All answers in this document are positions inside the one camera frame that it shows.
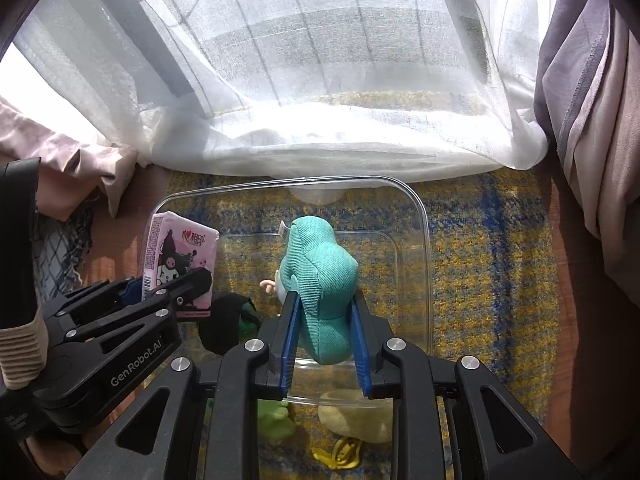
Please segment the blue checked fringed cloth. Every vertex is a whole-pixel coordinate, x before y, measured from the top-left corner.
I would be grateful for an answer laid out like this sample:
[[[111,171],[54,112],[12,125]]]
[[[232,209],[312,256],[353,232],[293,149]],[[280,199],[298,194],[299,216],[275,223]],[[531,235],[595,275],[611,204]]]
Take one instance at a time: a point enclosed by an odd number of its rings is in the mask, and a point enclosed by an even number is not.
[[[79,287],[79,269],[92,246],[93,210],[84,205],[66,221],[38,214],[32,245],[35,289],[41,302]]]

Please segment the beige ribbed sleeve cuff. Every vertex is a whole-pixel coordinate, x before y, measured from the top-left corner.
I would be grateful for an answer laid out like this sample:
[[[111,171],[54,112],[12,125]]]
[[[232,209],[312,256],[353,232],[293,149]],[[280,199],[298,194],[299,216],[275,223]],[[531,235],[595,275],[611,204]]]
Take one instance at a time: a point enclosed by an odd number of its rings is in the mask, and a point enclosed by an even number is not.
[[[6,388],[25,388],[47,364],[49,333],[39,306],[32,322],[0,330],[0,365]]]

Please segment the teal star plush toy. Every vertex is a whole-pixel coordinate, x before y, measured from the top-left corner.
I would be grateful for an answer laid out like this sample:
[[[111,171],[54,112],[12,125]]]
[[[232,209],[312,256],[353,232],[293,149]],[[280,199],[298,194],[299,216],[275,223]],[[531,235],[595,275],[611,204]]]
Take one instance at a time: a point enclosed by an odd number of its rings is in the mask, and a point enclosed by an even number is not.
[[[303,313],[298,342],[321,365],[352,355],[349,308],[358,278],[358,262],[337,243],[329,222],[316,216],[293,220],[278,269],[280,293],[299,296]]]

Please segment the black round plush toy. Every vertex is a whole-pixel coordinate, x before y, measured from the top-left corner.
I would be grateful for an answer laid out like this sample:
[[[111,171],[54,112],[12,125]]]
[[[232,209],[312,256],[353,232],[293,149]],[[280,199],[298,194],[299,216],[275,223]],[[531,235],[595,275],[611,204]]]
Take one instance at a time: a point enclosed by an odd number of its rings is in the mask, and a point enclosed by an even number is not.
[[[210,315],[198,323],[205,350],[223,356],[230,349],[258,335],[262,320],[250,297],[236,292],[213,294]]]

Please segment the clear plastic storage box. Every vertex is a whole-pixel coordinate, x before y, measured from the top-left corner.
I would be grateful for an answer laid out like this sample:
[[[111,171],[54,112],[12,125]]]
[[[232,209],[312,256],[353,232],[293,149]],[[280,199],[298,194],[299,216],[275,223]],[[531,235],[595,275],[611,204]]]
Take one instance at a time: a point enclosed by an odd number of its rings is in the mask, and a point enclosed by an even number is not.
[[[412,188],[382,177],[196,184],[157,211],[218,232],[216,290],[250,296],[265,316],[300,297],[291,403],[316,408],[334,434],[390,440],[390,400],[368,399],[356,379],[349,315],[361,294],[394,336],[432,348],[430,239]]]

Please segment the green plush toy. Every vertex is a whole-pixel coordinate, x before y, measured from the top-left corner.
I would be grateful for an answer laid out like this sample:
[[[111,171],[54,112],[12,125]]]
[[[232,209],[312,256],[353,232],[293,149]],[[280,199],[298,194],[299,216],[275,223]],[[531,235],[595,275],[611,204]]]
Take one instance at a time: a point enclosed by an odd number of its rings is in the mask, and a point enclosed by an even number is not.
[[[295,434],[295,424],[285,400],[257,401],[257,430],[271,444],[279,444]]]

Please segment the pink curtain left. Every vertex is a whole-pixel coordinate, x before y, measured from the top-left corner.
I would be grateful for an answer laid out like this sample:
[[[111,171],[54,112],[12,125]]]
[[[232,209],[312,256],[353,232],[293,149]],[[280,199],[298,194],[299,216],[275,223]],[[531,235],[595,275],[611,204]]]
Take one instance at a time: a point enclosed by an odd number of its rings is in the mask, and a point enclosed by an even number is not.
[[[81,143],[35,122],[1,102],[1,161],[40,160],[36,194],[40,212],[66,221],[99,188],[117,216],[122,194],[134,176],[138,152],[130,146]]]

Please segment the yellow plastic scissors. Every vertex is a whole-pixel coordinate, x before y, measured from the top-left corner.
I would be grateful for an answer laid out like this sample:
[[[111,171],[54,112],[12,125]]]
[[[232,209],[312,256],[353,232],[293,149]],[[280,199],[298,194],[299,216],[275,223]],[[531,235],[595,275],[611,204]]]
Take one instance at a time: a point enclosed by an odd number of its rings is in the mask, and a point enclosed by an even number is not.
[[[351,470],[360,465],[362,441],[352,437],[338,438],[330,452],[322,448],[312,448],[315,460],[331,470]]]

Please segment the white sheer curtain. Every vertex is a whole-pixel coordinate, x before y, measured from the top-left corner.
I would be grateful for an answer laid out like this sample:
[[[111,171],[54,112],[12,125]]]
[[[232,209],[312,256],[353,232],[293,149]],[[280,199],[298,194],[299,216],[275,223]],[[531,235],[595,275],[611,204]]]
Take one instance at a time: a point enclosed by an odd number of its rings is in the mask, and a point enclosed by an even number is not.
[[[407,182],[532,168],[556,0],[40,0],[1,93],[140,162]]]

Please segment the yellow blue woven rug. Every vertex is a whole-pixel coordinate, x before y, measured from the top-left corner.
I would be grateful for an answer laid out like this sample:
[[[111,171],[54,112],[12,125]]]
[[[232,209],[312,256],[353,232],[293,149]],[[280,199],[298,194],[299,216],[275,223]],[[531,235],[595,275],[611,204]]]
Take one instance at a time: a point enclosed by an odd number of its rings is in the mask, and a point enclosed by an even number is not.
[[[537,182],[507,169],[408,191],[382,184],[246,190],[235,178],[176,172],[168,209],[219,232],[214,287],[279,311],[259,284],[285,253],[280,231],[326,219],[359,264],[371,312],[447,360],[477,356],[544,419],[559,330],[551,230]]]

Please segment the grey pink curtain right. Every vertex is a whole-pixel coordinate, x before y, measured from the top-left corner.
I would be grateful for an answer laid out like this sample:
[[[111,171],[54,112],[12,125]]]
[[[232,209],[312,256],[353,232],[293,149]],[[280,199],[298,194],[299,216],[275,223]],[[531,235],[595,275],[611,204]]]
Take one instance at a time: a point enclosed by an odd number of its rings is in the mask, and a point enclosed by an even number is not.
[[[535,115],[555,140],[606,274],[639,300],[639,37],[611,0],[556,0]]]

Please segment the cream plush duck toy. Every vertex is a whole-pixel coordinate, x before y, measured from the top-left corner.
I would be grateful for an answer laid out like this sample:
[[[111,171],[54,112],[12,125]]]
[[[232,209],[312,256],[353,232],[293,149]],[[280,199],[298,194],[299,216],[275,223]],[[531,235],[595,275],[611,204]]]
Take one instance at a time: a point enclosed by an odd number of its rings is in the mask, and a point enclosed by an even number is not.
[[[326,429],[342,437],[374,444],[393,440],[393,401],[369,400],[357,389],[323,393],[318,419]]]

